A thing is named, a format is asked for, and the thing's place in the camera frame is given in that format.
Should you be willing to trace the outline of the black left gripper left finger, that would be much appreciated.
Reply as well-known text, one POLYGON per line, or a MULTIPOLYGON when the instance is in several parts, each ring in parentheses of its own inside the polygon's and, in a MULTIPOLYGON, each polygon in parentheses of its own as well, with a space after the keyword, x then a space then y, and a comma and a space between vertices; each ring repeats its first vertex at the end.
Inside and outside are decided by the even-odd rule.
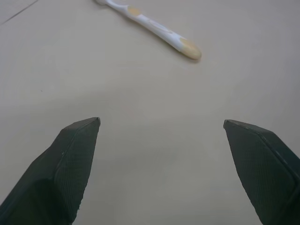
POLYGON ((71 225, 90 177, 100 118, 63 128, 0 205, 2 225, 71 225))

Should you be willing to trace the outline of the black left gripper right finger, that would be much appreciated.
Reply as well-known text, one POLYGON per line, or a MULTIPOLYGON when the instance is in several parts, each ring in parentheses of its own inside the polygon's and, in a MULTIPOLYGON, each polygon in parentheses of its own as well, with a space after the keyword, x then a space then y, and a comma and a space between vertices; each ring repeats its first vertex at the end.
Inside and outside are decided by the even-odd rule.
POLYGON ((264 225, 300 223, 300 159, 273 132, 236 120, 223 125, 237 174, 264 225))

